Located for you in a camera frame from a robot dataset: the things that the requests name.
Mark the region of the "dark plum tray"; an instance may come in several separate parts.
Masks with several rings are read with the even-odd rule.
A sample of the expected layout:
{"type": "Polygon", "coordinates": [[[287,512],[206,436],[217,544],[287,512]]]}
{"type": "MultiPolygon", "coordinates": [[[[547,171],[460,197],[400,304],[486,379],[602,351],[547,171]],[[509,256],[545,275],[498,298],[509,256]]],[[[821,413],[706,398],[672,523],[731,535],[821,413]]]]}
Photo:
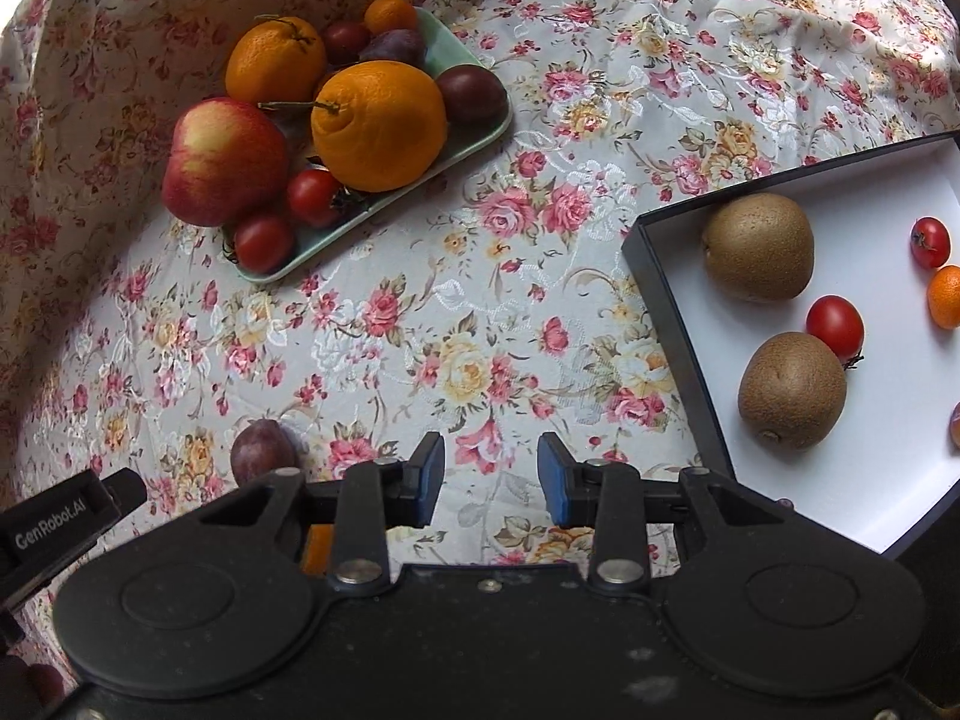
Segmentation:
{"type": "Polygon", "coordinates": [[[496,121],[508,110],[508,93],[493,71],[480,65],[462,64],[444,70],[436,78],[448,121],[475,125],[496,121]]]}
{"type": "Polygon", "coordinates": [[[421,68],[427,55],[427,44],[418,29],[398,28],[381,32],[358,54],[360,62],[392,60],[421,68]]]}

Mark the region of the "dark plum tray right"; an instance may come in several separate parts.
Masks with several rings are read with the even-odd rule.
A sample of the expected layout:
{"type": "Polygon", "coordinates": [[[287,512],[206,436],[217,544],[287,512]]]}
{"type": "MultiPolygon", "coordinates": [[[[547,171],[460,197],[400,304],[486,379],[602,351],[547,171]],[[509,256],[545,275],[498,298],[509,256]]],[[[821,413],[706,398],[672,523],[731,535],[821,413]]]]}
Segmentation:
{"type": "Polygon", "coordinates": [[[444,70],[436,78],[448,121],[475,125],[496,121],[508,110],[508,93],[493,71],[480,65],[462,64],[444,70]]]}

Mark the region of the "cherry tomato tray front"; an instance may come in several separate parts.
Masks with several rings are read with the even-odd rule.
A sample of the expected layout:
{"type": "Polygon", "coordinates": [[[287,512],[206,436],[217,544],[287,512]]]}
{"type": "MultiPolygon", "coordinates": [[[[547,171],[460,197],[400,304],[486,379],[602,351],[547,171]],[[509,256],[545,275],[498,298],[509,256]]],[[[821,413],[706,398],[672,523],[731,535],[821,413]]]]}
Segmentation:
{"type": "Polygon", "coordinates": [[[233,229],[233,250],[239,265],[256,275],[274,273],[296,247],[295,228],[275,211],[247,216],[233,229]]]}

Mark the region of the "small mandarin orange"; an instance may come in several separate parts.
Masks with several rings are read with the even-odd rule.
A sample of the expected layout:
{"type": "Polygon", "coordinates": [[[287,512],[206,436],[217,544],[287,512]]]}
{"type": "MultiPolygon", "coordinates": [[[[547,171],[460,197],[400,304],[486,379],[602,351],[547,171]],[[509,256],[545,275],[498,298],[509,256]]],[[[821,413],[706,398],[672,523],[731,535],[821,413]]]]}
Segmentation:
{"type": "Polygon", "coordinates": [[[304,548],[302,548],[299,567],[309,577],[322,577],[331,565],[334,527],[322,523],[308,528],[304,548]]]}

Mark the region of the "dark plum tray middle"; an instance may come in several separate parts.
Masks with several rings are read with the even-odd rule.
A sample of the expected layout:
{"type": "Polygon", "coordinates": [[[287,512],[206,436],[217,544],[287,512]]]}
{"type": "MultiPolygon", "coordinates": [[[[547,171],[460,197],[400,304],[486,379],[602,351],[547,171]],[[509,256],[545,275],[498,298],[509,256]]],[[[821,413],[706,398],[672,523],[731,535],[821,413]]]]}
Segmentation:
{"type": "Polygon", "coordinates": [[[398,28],[381,32],[358,54],[360,62],[392,60],[421,68],[427,55],[427,44],[418,29],[398,28]]]}

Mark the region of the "light green tray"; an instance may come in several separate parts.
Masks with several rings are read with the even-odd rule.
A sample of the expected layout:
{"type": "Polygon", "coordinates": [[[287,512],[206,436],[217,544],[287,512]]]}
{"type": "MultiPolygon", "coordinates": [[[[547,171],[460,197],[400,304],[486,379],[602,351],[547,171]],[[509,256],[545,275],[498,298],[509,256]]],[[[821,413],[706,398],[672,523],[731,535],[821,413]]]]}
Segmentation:
{"type": "Polygon", "coordinates": [[[436,16],[386,29],[320,83],[285,223],[224,236],[239,274],[281,280],[379,211],[505,135],[509,94],[436,16]]]}

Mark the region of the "brown kiwi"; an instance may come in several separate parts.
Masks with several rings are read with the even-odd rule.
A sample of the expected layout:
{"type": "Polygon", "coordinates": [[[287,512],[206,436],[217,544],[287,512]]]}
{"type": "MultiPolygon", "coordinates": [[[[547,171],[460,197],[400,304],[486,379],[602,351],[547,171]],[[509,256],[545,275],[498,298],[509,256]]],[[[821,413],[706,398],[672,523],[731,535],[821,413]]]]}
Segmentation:
{"type": "Polygon", "coordinates": [[[788,449],[809,449],[832,432],[846,403],[846,376],[833,351],[807,333],[760,344],[737,392],[748,431],[788,449]]]}
{"type": "Polygon", "coordinates": [[[800,204],[763,192],[722,205],[701,233],[704,270],[727,296],[789,301],[811,281],[815,241],[800,204]]]}

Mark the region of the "rear orange on tray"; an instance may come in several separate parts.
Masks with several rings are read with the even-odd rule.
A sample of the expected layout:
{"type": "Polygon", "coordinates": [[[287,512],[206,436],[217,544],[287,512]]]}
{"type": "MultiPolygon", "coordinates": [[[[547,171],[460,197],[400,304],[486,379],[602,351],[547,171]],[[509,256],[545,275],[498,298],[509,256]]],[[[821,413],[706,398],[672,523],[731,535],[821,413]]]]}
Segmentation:
{"type": "Polygon", "coordinates": [[[297,16],[270,15],[248,29],[229,55],[224,87],[245,103],[302,103],[327,68],[319,32],[297,16]]]}

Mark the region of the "small cherry tomato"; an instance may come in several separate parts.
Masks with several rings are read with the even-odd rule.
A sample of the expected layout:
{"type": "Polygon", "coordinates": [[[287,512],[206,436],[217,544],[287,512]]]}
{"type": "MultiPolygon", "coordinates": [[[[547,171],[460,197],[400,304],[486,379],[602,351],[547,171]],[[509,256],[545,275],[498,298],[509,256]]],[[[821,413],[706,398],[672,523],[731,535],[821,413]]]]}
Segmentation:
{"type": "Polygon", "coordinates": [[[934,216],[919,218],[911,228],[910,250],[914,261],[921,268],[939,270],[946,265],[952,252],[949,230],[934,216]]]}

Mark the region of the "white box with dark rim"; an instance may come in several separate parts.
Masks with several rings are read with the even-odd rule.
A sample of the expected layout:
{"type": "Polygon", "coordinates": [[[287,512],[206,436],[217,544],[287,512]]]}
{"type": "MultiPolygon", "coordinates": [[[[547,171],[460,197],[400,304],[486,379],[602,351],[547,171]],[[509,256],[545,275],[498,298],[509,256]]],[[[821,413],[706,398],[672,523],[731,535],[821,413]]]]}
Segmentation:
{"type": "Polygon", "coordinates": [[[958,335],[932,316],[921,220],[957,229],[955,133],[649,211],[623,244],[704,465],[890,557],[958,497],[958,335]],[[727,294],[706,229],[775,197],[811,230],[811,277],[790,298],[727,294]]]}

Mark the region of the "dark plum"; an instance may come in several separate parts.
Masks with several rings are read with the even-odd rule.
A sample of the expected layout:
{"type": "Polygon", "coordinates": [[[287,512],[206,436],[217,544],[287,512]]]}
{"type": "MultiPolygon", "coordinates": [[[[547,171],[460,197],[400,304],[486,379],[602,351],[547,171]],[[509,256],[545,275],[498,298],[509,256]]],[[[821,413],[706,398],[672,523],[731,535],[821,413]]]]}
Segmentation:
{"type": "Polygon", "coordinates": [[[953,447],[960,449],[960,403],[957,403],[950,413],[949,437],[953,447]]]}
{"type": "Polygon", "coordinates": [[[256,419],[235,438],[229,452],[231,473],[238,486],[280,468],[298,468],[295,446],[274,419],[256,419]]]}

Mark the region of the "red apple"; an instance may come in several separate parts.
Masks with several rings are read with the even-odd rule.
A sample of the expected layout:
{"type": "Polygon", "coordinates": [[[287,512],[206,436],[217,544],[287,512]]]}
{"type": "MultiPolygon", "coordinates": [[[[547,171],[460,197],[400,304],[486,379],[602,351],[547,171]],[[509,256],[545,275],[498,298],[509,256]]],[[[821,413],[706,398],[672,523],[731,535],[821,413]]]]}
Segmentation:
{"type": "Polygon", "coordinates": [[[226,226],[274,199],[288,171],[285,135],[262,110],[226,96],[205,99],[176,122],[161,200],[184,223],[226,226]]]}

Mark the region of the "cherry tomato tray middle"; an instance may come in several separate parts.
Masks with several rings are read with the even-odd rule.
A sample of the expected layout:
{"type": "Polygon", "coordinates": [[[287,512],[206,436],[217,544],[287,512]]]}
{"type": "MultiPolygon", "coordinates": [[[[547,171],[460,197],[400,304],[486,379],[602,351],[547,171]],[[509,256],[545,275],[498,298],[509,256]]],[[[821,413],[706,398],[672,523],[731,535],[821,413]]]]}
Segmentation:
{"type": "Polygon", "coordinates": [[[334,226],[342,215],[340,190],[342,184],[329,171],[303,169],[286,186],[286,208],[298,223],[325,229],[334,226]]]}

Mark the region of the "cherry tomato tray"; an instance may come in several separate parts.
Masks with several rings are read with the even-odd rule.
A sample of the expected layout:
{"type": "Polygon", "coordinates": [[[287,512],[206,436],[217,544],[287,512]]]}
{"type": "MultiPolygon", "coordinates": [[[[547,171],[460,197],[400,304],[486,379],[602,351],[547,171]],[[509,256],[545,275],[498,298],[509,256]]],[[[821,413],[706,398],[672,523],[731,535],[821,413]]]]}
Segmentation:
{"type": "Polygon", "coordinates": [[[239,265],[256,275],[274,273],[296,247],[295,228],[275,211],[247,216],[233,229],[233,250],[239,265]]]}
{"type": "Polygon", "coordinates": [[[342,184],[329,171],[303,169],[286,186],[286,208],[298,223],[325,229],[334,226],[342,215],[340,190],[342,184]]]}

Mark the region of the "floral tablecloth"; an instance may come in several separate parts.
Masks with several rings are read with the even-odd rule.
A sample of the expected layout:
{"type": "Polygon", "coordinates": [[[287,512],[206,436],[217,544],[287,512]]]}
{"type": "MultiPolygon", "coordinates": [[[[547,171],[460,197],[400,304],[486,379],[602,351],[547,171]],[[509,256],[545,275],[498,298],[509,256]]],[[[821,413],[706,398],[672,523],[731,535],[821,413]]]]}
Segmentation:
{"type": "Polygon", "coordinates": [[[949,130],[944,0],[410,0],[501,76],[512,132],[272,286],[160,199],[172,127],[262,15],[373,0],[2,0],[2,499],[132,468],[130,538],[228,491],[249,422],[314,478],[443,433],[395,562],[583,562],[534,445],[656,478],[697,447],[620,255],[645,211],[949,130]]]}

